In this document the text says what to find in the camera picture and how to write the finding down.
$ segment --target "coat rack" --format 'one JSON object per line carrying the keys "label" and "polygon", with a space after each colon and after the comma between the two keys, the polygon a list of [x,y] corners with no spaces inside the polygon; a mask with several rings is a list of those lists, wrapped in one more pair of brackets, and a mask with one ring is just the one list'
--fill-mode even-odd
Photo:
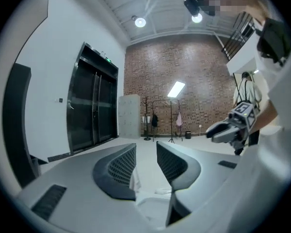
{"label": "coat rack", "polygon": [[147,121],[147,99],[148,98],[149,98],[149,96],[145,97],[145,120],[144,120],[144,124],[145,124],[145,130],[144,130],[145,138],[144,138],[144,140],[145,141],[151,140],[151,138],[149,137],[149,125],[148,125],[149,122]]}
{"label": "coat rack", "polygon": [[[180,102],[178,99],[161,99],[161,100],[154,100],[152,101],[152,113],[154,114],[154,103],[155,102],[159,102],[159,101],[169,101],[170,102],[170,132],[171,132],[171,138],[169,139],[168,142],[172,142],[175,143],[173,140],[173,114],[172,114],[172,100],[177,100],[178,101],[178,107],[179,107],[179,112],[180,112]],[[180,126],[180,135],[181,135],[181,139],[183,141],[183,137],[182,137],[182,132],[181,132],[181,126]]]}

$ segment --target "black bag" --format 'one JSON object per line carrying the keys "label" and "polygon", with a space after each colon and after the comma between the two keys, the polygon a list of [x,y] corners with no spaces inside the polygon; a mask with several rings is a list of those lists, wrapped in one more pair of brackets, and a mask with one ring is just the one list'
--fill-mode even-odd
{"label": "black bag", "polygon": [[241,104],[242,102],[251,103],[251,102],[247,99],[247,90],[246,90],[247,81],[248,81],[248,80],[246,80],[246,82],[244,83],[244,94],[245,94],[245,99],[244,99],[244,100],[242,99],[241,95],[239,94],[239,90],[237,89],[237,91],[238,91],[238,96],[241,98],[241,101],[239,101],[239,102],[237,103],[237,105]]}
{"label": "black bag", "polygon": [[152,126],[153,127],[157,127],[158,121],[159,121],[159,118],[157,117],[157,115],[153,114],[153,116],[152,116],[152,122],[151,122]]}
{"label": "black bag", "polygon": [[271,58],[274,63],[284,65],[291,52],[291,29],[286,23],[267,18],[263,31],[256,29],[260,36],[257,49],[263,58]]}

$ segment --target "glass door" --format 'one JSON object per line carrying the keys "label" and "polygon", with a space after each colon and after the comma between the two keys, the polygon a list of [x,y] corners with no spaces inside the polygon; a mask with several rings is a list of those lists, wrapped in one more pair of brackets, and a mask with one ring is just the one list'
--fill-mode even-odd
{"label": "glass door", "polygon": [[95,80],[96,76],[91,69],[83,65],[78,66],[67,111],[68,137],[73,151],[89,148],[95,144],[93,132]]}
{"label": "glass door", "polygon": [[99,91],[98,118],[99,118],[99,138],[100,141],[114,137],[114,117],[113,117],[113,87],[105,75],[100,76],[101,84]]}
{"label": "glass door", "polygon": [[99,94],[100,94],[101,76],[97,73],[94,75],[93,88],[93,104],[92,104],[92,118],[93,118],[93,140],[94,144],[100,142],[99,137]]}

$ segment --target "door frame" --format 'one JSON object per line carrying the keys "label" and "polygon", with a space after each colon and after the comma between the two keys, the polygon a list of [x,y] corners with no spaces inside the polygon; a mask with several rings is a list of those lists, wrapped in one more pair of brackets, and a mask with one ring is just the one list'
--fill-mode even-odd
{"label": "door frame", "polygon": [[[79,51],[79,54],[77,56],[77,59],[74,63],[74,66],[73,66],[73,70],[72,70],[72,74],[71,74],[71,79],[70,79],[70,84],[69,84],[69,89],[68,89],[68,95],[67,95],[67,105],[66,105],[66,124],[67,124],[67,136],[68,136],[68,144],[69,144],[69,149],[70,149],[70,155],[74,155],[74,154],[77,154],[77,153],[80,153],[80,152],[83,152],[83,151],[86,151],[88,149],[91,149],[92,147],[87,147],[87,148],[84,148],[84,149],[81,149],[81,150],[77,150],[77,151],[73,151],[73,144],[72,144],[72,136],[71,136],[71,128],[70,128],[70,125],[68,123],[68,118],[69,116],[71,115],[71,112],[72,112],[72,108],[71,108],[71,98],[72,98],[72,91],[73,91],[73,87],[74,87],[74,80],[75,80],[75,76],[76,76],[76,73],[77,73],[77,70],[79,68],[79,60],[82,56],[82,53],[84,51],[84,48],[85,47],[88,47],[90,48],[93,52],[95,52],[96,54],[98,54],[100,56],[100,52],[98,52],[96,49],[92,48],[89,44],[87,44],[86,42],[83,42],[82,46],[81,46],[81,49]],[[113,63],[109,63],[112,67],[115,68],[116,70],[116,73],[114,74],[114,77],[115,77],[115,84],[116,84],[116,108],[117,108],[117,77],[118,77],[118,67],[116,67]],[[115,130],[115,134],[116,136],[115,137],[118,137],[118,130],[117,130],[117,109],[115,109],[115,119],[116,119],[116,130]],[[99,146],[100,144],[102,144],[101,142],[98,143],[98,144],[94,144],[94,147],[96,146]]]}

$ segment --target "ceiling beam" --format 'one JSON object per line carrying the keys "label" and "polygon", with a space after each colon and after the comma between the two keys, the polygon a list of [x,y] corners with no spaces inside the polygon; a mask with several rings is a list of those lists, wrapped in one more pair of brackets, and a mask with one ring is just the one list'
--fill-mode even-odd
{"label": "ceiling beam", "polygon": [[119,27],[119,30],[123,33],[125,39],[127,42],[130,42],[130,36],[128,32],[125,30],[123,25],[121,24],[120,20],[116,17],[112,9],[107,5],[107,3],[104,0],[96,0],[101,4],[101,6],[104,8],[105,12],[109,15],[112,21],[114,21],[115,25]]}
{"label": "ceiling beam", "polygon": [[212,25],[213,25],[213,26],[217,26],[219,20],[220,20],[220,18],[219,18],[218,16],[214,16],[214,17],[212,18]]}
{"label": "ceiling beam", "polygon": [[223,44],[222,40],[219,38],[219,36],[215,32],[213,34],[217,38],[217,40],[219,41],[220,45],[224,48],[224,44]]}
{"label": "ceiling beam", "polygon": [[[147,2],[147,0],[142,0],[142,1],[144,2],[145,10],[148,9],[148,2]],[[154,34],[157,34],[156,28],[155,28],[155,25],[154,25],[154,21],[153,21],[152,15],[151,15],[151,11],[149,13],[147,13],[147,11],[145,11],[145,13],[147,14],[147,16],[148,16],[148,18],[150,20],[150,23],[152,25],[152,29],[153,29]]]}
{"label": "ceiling beam", "polygon": [[232,27],[222,27],[222,26],[214,26],[210,23],[206,23],[206,29],[212,29],[212,30],[222,30],[222,31],[227,31],[230,32],[231,34],[234,32]]}
{"label": "ceiling beam", "polygon": [[189,25],[190,25],[190,18],[191,18],[191,14],[188,12],[188,9],[183,5],[184,8],[184,30],[187,30]]}
{"label": "ceiling beam", "polygon": [[[154,39],[154,38],[158,38],[158,37],[162,37],[162,36],[168,36],[168,35],[181,35],[181,34],[208,34],[208,35],[215,35],[215,32],[212,30],[173,30],[173,31],[167,31],[167,32],[162,32],[162,33],[157,33],[157,34],[151,34],[151,35],[147,35],[145,37],[141,37],[135,40],[131,41],[131,45],[142,42],[142,41],[147,41],[150,39]],[[217,33],[217,36],[221,36],[221,37],[227,37],[229,38],[230,35],[227,34],[221,34],[221,33]]]}

